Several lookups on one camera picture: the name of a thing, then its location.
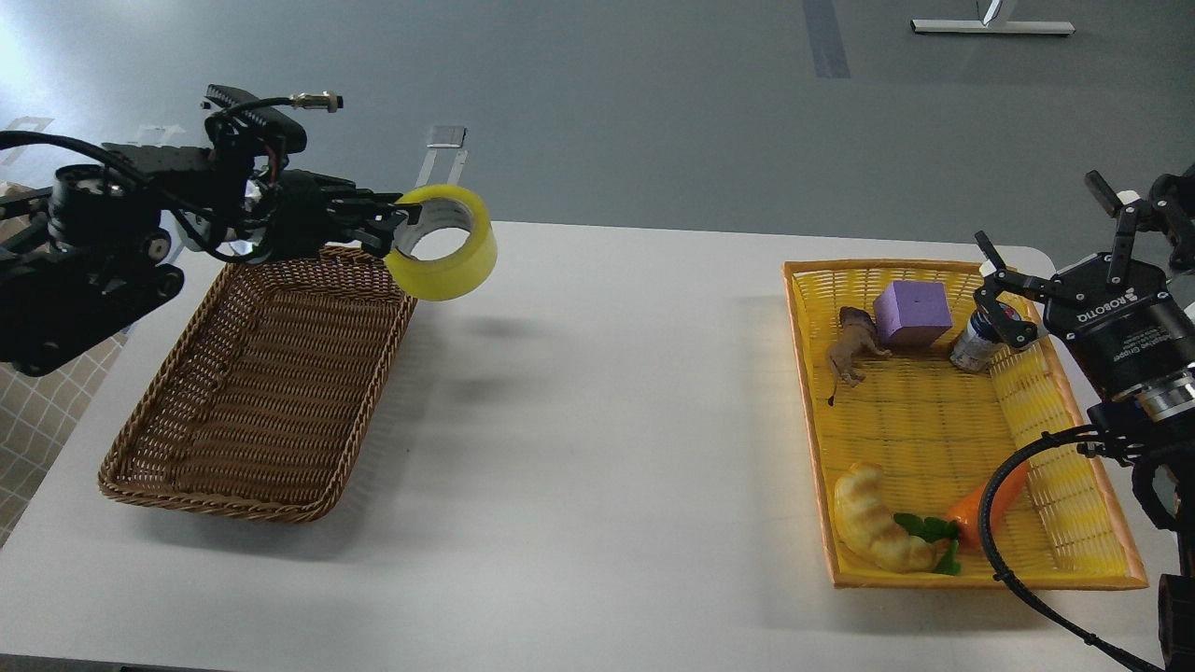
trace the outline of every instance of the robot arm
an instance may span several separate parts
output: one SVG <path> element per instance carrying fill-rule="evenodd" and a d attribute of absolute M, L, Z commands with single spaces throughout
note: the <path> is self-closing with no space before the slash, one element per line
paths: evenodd
<path fill-rule="evenodd" d="M 0 132 L 0 149 L 44 143 L 99 161 L 59 169 L 51 188 L 0 197 L 0 221 L 29 220 L 0 240 L 0 361 L 44 375 L 174 298 L 183 271 L 163 263 L 171 245 L 163 212 L 194 246 L 228 263 L 314 257 L 325 243 L 350 240 L 381 257 L 399 226 L 418 221 L 419 206 L 394 204 L 400 194 L 284 170 L 307 136 L 274 106 L 335 112 L 339 96 L 258 99 L 213 85 L 207 99 L 219 108 L 204 122 L 212 147 L 97 147 Z M 262 169 L 259 158 L 268 159 Z M 232 240 L 252 251 L 220 251 Z"/>
<path fill-rule="evenodd" d="M 1169 265 L 1175 273 L 1195 269 L 1195 166 L 1183 176 L 1158 178 L 1148 198 L 1115 193 L 1092 171 L 1086 184 L 1109 216 L 1116 233 L 1109 252 L 1092 255 L 1049 280 L 1007 269 L 983 232 L 976 233 L 992 271 L 975 292 L 975 301 L 1000 340 L 1023 347 L 1036 328 L 1007 317 L 995 304 L 1011 292 L 1043 304 L 1046 329 L 1062 340 L 1101 403 L 1087 409 L 1091 423 L 1044 435 L 1017 451 L 998 470 L 980 505 L 983 550 L 995 578 L 1035 610 L 1080 634 L 1129 670 L 1158 668 L 1079 630 L 1032 595 L 1004 564 L 987 520 L 991 502 L 1011 469 L 1032 454 L 1065 444 L 1080 444 L 1086 457 L 1109 457 L 1133 469 L 1133 495 L 1157 527 L 1178 538 L 1181 575 L 1159 582 L 1159 640 L 1166 670 L 1195 666 L 1195 324 L 1168 291 L 1163 269 L 1132 258 L 1139 231 L 1158 231 L 1173 248 Z M 1172 501 L 1156 490 L 1162 472 L 1175 485 Z"/>

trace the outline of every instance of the green carrot leaves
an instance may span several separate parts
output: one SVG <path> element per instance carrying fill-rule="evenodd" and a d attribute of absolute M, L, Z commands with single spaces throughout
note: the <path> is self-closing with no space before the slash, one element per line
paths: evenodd
<path fill-rule="evenodd" d="M 958 523 L 954 520 L 946 521 L 940 518 L 921 518 L 912 513 L 894 513 L 893 520 L 907 530 L 909 534 L 921 537 L 931 544 L 942 539 L 949 539 L 950 546 L 942 555 L 942 560 L 933 568 L 933 573 L 949 574 L 951 576 L 957 576 L 962 573 L 962 564 L 955 560 L 955 556 L 958 554 Z"/>

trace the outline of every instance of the orange carrot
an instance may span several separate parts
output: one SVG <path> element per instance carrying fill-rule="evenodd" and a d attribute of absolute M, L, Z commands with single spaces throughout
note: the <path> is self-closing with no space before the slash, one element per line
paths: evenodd
<path fill-rule="evenodd" d="M 1012 502 L 1017 500 L 1017 495 L 1025 487 L 1025 479 L 1029 477 L 1029 463 L 1023 462 L 1019 466 L 1009 474 L 1009 477 L 1000 483 L 1000 489 L 995 493 L 995 501 L 992 502 L 992 531 L 994 532 L 1000 523 L 1004 521 L 1004 514 L 1012 506 Z M 946 520 L 955 520 L 958 523 L 958 545 L 963 549 L 975 550 L 980 548 L 979 543 L 979 501 L 983 499 L 983 490 L 987 488 L 987 481 L 979 484 L 978 488 L 967 494 L 966 497 L 958 500 L 958 502 L 950 507 L 946 512 Z"/>

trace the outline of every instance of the cable connector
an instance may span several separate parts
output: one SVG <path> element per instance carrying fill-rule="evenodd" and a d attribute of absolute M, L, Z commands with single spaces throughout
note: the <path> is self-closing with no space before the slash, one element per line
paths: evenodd
<path fill-rule="evenodd" d="M 335 112 L 344 106 L 344 97 L 331 91 L 323 93 L 299 93 L 290 97 L 290 105 L 305 110 L 327 110 Z"/>

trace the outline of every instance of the purple foam cube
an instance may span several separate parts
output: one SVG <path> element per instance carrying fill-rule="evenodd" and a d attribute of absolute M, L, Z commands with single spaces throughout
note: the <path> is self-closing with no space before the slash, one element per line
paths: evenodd
<path fill-rule="evenodd" d="M 926 347 L 954 325 L 940 282 L 894 280 L 872 308 L 880 342 L 896 347 Z"/>

